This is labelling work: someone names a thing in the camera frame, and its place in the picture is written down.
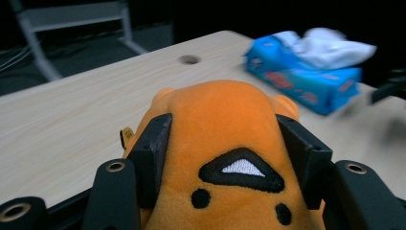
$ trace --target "blue tissue box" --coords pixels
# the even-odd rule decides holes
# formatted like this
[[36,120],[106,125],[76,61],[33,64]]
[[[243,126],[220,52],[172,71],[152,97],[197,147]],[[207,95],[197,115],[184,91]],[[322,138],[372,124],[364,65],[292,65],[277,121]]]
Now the blue tissue box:
[[272,35],[255,39],[245,57],[248,72],[319,114],[328,115],[359,94],[360,68],[314,69]]

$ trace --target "white triangle patch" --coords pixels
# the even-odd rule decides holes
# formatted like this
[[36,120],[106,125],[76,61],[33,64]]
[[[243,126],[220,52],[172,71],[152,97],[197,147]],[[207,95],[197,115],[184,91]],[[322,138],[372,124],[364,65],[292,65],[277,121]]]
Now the white triangle patch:
[[246,159],[239,159],[221,171],[223,173],[242,173],[265,177],[265,175],[262,174],[262,172],[260,172],[260,170],[257,167],[255,167],[251,162],[249,162]]

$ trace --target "gray chair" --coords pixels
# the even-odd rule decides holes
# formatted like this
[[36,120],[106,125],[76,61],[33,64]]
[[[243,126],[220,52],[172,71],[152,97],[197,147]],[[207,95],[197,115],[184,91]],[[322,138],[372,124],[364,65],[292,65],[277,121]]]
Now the gray chair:
[[59,80],[62,76],[46,58],[36,36],[38,32],[121,20],[124,36],[120,37],[119,40],[122,44],[139,55],[148,52],[133,40],[126,0],[33,9],[25,9],[20,0],[9,1],[20,28],[33,51],[34,64],[48,81]]

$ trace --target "white tissue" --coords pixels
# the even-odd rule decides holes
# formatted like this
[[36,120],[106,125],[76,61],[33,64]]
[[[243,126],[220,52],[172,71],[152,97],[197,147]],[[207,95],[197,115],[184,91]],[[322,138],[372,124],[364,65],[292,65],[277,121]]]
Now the white tissue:
[[289,47],[300,59],[317,69],[339,69],[367,60],[376,51],[376,46],[357,41],[348,41],[338,31],[329,28],[313,28],[300,38],[295,32],[273,34],[284,46]]

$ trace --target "yellow tag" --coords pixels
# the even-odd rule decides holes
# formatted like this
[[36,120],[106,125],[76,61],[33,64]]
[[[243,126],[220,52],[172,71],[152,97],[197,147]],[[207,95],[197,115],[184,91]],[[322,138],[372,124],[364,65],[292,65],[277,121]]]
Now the yellow tag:
[[131,127],[126,127],[120,131],[120,137],[122,140],[122,147],[126,150],[129,140],[134,136],[134,132]]

